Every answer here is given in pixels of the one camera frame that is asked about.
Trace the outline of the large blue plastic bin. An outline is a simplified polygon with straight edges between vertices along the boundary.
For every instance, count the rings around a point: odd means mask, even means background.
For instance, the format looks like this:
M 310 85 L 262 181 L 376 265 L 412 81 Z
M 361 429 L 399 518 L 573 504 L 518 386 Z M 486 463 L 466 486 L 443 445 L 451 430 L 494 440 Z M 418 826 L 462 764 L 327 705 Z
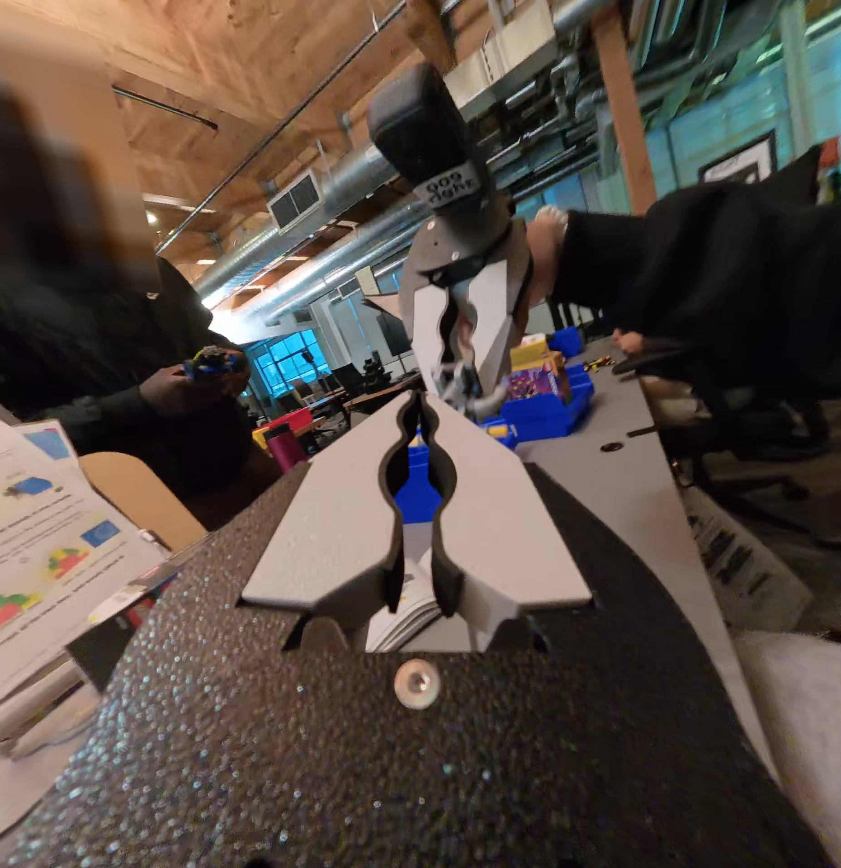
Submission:
M 408 446 L 408 478 L 394 496 L 403 523 L 428 524 L 441 504 L 441 495 L 428 477 L 428 447 L 420 434 Z

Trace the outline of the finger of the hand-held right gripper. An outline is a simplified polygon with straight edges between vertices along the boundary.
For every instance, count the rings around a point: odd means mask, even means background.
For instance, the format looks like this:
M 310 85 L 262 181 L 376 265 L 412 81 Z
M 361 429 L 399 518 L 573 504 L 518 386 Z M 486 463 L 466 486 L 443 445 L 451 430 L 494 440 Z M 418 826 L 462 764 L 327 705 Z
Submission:
M 452 332 L 456 309 L 447 289 L 428 285 L 414 293 L 411 345 L 426 390 L 443 395 L 454 374 Z
M 471 278 L 466 300 L 475 315 L 471 338 L 474 370 L 482 395 L 491 396 L 505 375 L 510 359 L 513 306 L 507 262 L 489 264 Z

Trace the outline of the cardboard sheet stand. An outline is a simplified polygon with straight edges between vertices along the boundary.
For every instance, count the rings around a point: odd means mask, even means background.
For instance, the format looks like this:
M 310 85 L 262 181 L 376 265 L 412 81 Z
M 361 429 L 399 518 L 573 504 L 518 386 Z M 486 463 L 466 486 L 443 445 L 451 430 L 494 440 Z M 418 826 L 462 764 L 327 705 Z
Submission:
M 207 536 L 198 518 L 142 460 L 107 451 L 81 456 L 79 466 L 95 491 L 171 553 Z

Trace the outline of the blue lego car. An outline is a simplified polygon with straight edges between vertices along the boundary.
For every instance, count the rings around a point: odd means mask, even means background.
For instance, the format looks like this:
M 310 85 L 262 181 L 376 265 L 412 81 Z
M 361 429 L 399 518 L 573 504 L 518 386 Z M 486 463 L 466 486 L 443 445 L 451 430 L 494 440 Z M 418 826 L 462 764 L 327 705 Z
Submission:
M 243 373 L 248 361 L 241 351 L 210 345 L 184 362 L 183 370 L 188 381 L 209 380 Z

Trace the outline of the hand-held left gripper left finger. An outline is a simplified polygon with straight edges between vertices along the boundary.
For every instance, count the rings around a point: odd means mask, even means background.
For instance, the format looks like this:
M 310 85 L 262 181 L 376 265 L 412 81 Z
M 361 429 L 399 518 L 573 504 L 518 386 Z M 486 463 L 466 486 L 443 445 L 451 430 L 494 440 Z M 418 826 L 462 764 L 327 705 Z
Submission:
M 345 633 L 397 610 L 405 558 L 395 494 L 408 479 L 420 397 L 401 393 L 311 460 L 243 603 L 328 617 Z

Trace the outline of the red plastic bin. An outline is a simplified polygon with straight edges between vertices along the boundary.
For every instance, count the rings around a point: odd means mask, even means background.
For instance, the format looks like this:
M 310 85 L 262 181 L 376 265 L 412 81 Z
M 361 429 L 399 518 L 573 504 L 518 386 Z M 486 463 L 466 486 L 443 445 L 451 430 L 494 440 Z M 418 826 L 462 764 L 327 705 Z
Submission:
M 274 420 L 255 428 L 252 433 L 253 440 L 255 440 L 261 449 L 266 450 L 265 435 L 269 431 L 282 425 L 288 425 L 295 437 L 300 439 L 310 433 L 315 426 L 313 412 L 309 407 L 302 407 L 299 410 L 294 410 L 279 418 L 275 418 Z

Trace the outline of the yellow and purple box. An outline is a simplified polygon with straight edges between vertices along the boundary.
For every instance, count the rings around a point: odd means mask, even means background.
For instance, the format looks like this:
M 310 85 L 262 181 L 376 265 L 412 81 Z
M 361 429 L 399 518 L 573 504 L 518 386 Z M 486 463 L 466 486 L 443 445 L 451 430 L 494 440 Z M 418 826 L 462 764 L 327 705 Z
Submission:
M 538 396 L 556 396 L 565 406 L 572 401 L 572 389 L 566 375 L 565 359 L 552 349 L 542 333 L 526 335 L 510 351 L 508 377 L 509 401 Z

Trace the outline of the person's right hand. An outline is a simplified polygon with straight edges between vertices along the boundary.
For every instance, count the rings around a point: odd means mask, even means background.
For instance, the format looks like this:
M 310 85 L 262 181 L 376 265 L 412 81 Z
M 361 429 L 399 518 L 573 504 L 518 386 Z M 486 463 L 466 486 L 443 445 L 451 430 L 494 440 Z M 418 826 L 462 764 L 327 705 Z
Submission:
M 526 225 L 526 240 L 533 260 L 533 272 L 527 285 L 527 305 L 536 307 L 548 298 L 556 286 L 569 214 L 545 205 Z

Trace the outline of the maroon bottle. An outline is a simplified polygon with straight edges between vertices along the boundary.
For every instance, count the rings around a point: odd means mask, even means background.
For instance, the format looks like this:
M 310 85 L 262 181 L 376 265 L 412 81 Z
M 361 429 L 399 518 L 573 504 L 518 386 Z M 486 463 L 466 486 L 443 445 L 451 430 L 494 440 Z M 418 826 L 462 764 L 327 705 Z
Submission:
M 263 430 L 265 448 L 285 474 L 307 461 L 307 453 L 288 423 L 272 425 Z

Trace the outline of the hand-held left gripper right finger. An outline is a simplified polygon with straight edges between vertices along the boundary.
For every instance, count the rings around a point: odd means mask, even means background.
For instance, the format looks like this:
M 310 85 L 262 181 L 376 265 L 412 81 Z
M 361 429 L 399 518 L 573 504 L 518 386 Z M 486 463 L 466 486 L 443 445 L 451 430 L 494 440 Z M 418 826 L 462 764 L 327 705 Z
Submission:
M 453 466 L 432 525 L 433 577 L 461 582 L 453 616 L 421 632 L 421 651 L 482 651 L 502 621 L 588 605 L 591 591 L 523 461 L 436 396 L 422 407 L 431 467 Z

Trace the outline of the person's right forearm black sleeve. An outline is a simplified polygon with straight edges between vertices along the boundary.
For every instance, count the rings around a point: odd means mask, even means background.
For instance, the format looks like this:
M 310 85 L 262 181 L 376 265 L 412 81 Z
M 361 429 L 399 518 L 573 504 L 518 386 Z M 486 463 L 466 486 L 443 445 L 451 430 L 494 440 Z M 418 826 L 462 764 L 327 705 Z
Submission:
M 680 189 L 643 215 L 569 212 L 552 298 L 695 348 L 730 385 L 841 398 L 841 201 L 817 203 L 821 157 Z

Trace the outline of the framed wall picture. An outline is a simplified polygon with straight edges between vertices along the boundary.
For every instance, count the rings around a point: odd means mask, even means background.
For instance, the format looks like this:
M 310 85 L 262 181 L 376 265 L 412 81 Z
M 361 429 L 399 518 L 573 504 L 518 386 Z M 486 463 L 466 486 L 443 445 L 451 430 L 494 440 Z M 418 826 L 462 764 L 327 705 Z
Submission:
M 754 184 L 773 175 L 778 168 L 775 130 L 730 151 L 721 158 L 699 168 L 700 183 L 732 181 Z

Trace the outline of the grey lego assembly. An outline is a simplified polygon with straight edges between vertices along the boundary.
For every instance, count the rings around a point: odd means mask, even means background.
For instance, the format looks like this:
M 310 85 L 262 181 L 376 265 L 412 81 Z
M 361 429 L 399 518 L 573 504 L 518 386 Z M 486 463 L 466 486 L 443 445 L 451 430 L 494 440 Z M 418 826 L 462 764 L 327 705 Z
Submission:
M 474 422 L 495 416 L 508 397 L 508 377 L 485 392 L 480 375 L 472 363 L 443 363 L 433 371 L 438 398 L 460 415 Z

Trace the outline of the black office chair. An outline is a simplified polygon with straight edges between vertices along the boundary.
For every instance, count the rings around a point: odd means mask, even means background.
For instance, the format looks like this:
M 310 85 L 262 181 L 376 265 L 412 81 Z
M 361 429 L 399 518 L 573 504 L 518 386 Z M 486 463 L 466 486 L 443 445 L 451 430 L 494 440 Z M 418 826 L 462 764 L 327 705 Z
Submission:
M 737 396 L 725 390 L 706 353 L 670 340 L 650 340 L 639 353 L 612 368 L 617 376 L 672 373 L 692 387 L 707 416 L 688 423 L 656 423 L 672 466 L 690 472 L 691 485 L 732 515 L 810 538 L 825 548 L 841 549 L 841 493 L 812 501 L 809 520 L 775 513 L 748 495 L 777 488 L 783 499 L 801 503 L 806 486 L 790 474 L 714 481 L 706 467 L 710 454 L 729 452 L 740 461 L 799 462 L 823 453 L 829 443 L 827 418 L 816 401 L 785 402 L 752 388 Z

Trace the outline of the white air vent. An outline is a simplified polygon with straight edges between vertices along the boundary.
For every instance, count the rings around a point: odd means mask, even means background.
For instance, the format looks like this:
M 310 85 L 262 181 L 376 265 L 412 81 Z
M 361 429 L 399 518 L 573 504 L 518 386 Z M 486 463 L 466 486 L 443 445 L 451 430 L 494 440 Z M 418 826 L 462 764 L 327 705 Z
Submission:
M 309 168 L 297 175 L 284 189 L 275 192 L 267 201 L 267 209 L 276 232 L 282 236 L 310 213 L 317 211 L 323 202 L 319 173 Z

